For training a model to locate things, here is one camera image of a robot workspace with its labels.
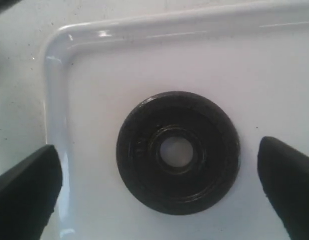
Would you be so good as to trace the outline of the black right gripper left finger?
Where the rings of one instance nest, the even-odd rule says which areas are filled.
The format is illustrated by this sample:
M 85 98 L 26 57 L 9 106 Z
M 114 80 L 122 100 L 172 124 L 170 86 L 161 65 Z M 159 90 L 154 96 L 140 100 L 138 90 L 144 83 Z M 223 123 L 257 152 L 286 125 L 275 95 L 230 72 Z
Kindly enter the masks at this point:
M 0 175 L 0 240 L 38 240 L 63 185 L 60 158 L 45 145 Z

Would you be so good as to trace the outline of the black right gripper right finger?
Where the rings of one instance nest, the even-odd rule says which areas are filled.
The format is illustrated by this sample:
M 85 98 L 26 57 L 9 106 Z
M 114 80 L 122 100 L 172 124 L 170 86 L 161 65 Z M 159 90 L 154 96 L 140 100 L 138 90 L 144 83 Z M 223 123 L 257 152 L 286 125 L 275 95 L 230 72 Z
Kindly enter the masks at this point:
M 292 240 L 309 240 L 309 157 L 265 136 L 257 154 L 263 191 Z

